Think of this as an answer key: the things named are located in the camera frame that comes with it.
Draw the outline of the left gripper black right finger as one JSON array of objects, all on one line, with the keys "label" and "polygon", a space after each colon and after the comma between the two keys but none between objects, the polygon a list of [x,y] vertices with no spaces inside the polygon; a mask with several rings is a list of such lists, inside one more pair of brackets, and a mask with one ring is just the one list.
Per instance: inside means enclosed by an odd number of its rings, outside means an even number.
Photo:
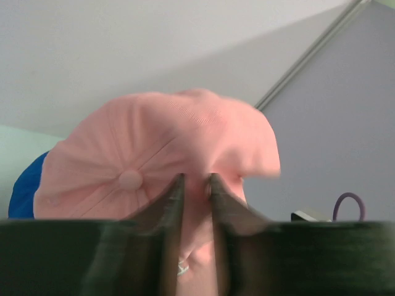
[{"label": "left gripper black right finger", "polygon": [[394,224],[271,222],[209,179],[219,295],[393,295]]}]

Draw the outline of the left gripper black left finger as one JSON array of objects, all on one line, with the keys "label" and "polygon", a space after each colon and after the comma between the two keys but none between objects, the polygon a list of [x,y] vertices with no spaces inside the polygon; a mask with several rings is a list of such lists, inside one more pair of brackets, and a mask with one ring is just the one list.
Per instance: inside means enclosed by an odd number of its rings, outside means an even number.
[{"label": "left gripper black left finger", "polygon": [[2,295],[174,295],[185,177],[124,220],[1,221]]}]

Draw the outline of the pink LA cap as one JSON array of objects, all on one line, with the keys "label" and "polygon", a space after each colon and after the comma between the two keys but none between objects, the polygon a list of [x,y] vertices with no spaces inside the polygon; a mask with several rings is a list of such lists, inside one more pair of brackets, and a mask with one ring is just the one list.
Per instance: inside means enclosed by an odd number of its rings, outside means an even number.
[{"label": "pink LA cap", "polygon": [[207,179],[240,201],[243,179],[276,177],[280,157],[265,116],[206,89],[112,99],[58,142],[43,162],[36,219],[123,219],[185,175],[178,295],[216,295]]}]

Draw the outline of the blue mesh cap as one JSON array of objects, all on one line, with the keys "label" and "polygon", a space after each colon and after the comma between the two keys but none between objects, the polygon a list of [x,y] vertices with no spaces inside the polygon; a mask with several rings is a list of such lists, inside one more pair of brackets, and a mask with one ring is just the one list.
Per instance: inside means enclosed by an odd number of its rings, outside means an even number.
[{"label": "blue mesh cap", "polygon": [[8,219],[33,219],[33,201],[40,186],[41,172],[48,151],[36,158],[14,183],[8,208]]}]

